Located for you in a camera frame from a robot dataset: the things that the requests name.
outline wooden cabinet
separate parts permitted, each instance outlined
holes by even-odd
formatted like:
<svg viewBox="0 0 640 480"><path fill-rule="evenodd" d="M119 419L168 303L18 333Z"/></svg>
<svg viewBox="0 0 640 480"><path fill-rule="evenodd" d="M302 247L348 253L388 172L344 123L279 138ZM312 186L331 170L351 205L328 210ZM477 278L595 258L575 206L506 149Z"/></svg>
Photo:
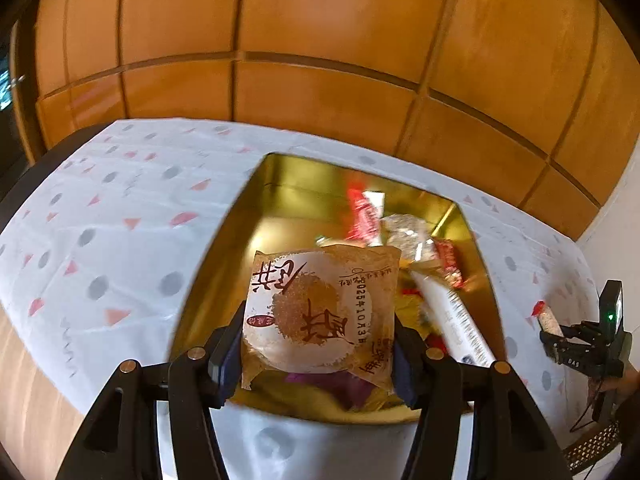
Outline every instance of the wooden cabinet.
<svg viewBox="0 0 640 480"><path fill-rule="evenodd" d="M236 120L308 132L392 153L412 92L359 75L245 61L236 77Z"/></svg>
<svg viewBox="0 0 640 480"><path fill-rule="evenodd" d="M602 205L640 132L640 65L602 7L597 41L584 96L555 159Z"/></svg>
<svg viewBox="0 0 640 480"><path fill-rule="evenodd" d="M457 0L431 86L546 153L578 96L596 0Z"/></svg>
<svg viewBox="0 0 640 480"><path fill-rule="evenodd" d="M418 82L443 0L242 0L242 50L350 63Z"/></svg>
<svg viewBox="0 0 640 480"><path fill-rule="evenodd" d="M122 0L122 62L228 52L237 0Z"/></svg>
<svg viewBox="0 0 640 480"><path fill-rule="evenodd" d="M41 0L46 145L119 117L299 130L448 174L578 237L638 138L597 0Z"/></svg>
<svg viewBox="0 0 640 480"><path fill-rule="evenodd" d="M68 0L66 63L69 82L115 68L120 0Z"/></svg>

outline black cable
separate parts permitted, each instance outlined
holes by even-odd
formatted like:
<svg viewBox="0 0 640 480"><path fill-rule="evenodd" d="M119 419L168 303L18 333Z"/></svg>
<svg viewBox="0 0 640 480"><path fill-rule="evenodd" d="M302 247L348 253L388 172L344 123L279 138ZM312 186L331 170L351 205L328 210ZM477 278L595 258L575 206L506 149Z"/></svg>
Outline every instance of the black cable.
<svg viewBox="0 0 640 480"><path fill-rule="evenodd" d="M602 387L602 384L604 383L604 377L601 378L600 383L598 384L598 387L596 388L595 393L593 394L593 396L591 397L591 399L589 400L589 402L587 403L587 407L584 409L584 411L582 412L582 415L578 417L578 420L576 420L574 422L574 424L572 425L571 428L569 428L569 433L575 433L578 430L581 430L582 428L587 427L589 424L591 424L593 421L591 422L587 422L586 424L583 424L582 426L578 426L578 424L580 424L580 421L584 418L584 416L587 414L587 412L589 411L589 408L591 406L593 406L593 403L596 400L596 397L598 396L598 394L600 393L600 389Z"/></svg>
<svg viewBox="0 0 640 480"><path fill-rule="evenodd" d="M591 468L589 469L589 472L584 476L584 478L582 480L587 480L587 478L589 477L589 475L591 474L591 471L593 471L593 468L596 467L596 464L598 463L598 461L596 460L596 462L593 463L593 465L591 466Z"/></svg>

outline snack package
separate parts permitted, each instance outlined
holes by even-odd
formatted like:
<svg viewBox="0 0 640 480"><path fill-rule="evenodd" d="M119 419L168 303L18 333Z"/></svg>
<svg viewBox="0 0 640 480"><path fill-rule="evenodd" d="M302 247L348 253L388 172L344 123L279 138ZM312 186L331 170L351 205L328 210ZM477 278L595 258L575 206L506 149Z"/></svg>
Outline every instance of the snack package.
<svg viewBox="0 0 640 480"><path fill-rule="evenodd" d="M542 328L542 330L549 332L550 334L564 337L556 316L554 316L554 313L551 312L548 304L544 301L539 301L535 304L531 315L538 318L538 323L540 323L540 328Z"/></svg>
<svg viewBox="0 0 640 480"><path fill-rule="evenodd" d="M465 282L458 266L455 245L445 238L434 238L433 242L442 262L442 275L453 288L462 288Z"/></svg>
<svg viewBox="0 0 640 480"><path fill-rule="evenodd" d="M395 248L256 253L242 327L242 387L272 368L347 370L392 390Z"/></svg>
<svg viewBox="0 0 640 480"><path fill-rule="evenodd" d="M469 365L490 366L494 354L457 292L439 276L411 274L425 299L424 313L442 332L449 355Z"/></svg>
<svg viewBox="0 0 640 480"><path fill-rule="evenodd" d="M424 219L408 214L394 214L385 216L382 224L389 234L386 244L397 247L402 253L401 267L407 267L412 262L428 262L438 258Z"/></svg>
<svg viewBox="0 0 640 480"><path fill-rule="evenodd" d="M380 217L385 208L385 194L351 186L347 189L347 199L353 213L347 240L362 240L370 247L382 245Z"/></svg>

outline tablecloth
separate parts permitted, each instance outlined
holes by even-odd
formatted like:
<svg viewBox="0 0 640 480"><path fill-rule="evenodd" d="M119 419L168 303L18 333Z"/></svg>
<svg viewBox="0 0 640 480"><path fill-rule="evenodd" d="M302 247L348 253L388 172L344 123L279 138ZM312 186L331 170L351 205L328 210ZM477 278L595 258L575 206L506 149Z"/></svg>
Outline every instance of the tablecloth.
<svg viewBox="0 0 640 480"><path fill-rule="evenodd" d="M34 360L78 410L89 409L124 359L148 365L167 358L191 281L218 226L263 156L273 152L379 174L457 202L494 286L508 360L561 446L573 440L567 430L585 406L586 381L545 356L530 317L536 301L545 300L562 323L597 319L590 270L570 239L415 164L336 140L225 121L113 123L51 173L0 234L0 301ZM303 438L294 434L304 433L307 422L276 423L237 406L214 418L245 428L250 434L242 442L253 442L252 452L281 472L300 457L319 457L283 450L291 448L283 442ZM352 442L334 434L345 429L327 428L332 442ZM405 431L396 439L405 457L412 428L371 431ZM221 439L223 455L225 449L233 453L237 446L228 443L237 438ZM238 478L260 478L257 470L245 476L241 458L247 456L236 455L232 476L237 470Z"/></svg>

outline red snack wrapper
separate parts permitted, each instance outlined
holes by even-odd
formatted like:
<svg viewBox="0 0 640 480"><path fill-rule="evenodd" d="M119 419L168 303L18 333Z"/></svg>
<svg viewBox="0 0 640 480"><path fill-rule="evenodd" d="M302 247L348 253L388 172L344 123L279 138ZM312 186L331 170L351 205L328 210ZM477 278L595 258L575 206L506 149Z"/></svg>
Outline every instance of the red snack wrapper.
<svg viewBox="0 0 640 480"><path fill-rule="evenodd" d="M347 199L353 212L353 224L346 239L363 240L367 245L380 245L380 218L375 206L356 187L347 189Z"/></svg>
<svg viewBox="0 0 640 480"><path fill-rule="evenodd" d="M438 257L442 261L442 274L450 286L462 288L464 280L456 258L456 248L451 240L445 238L433 238L438 251Z"/></svg>

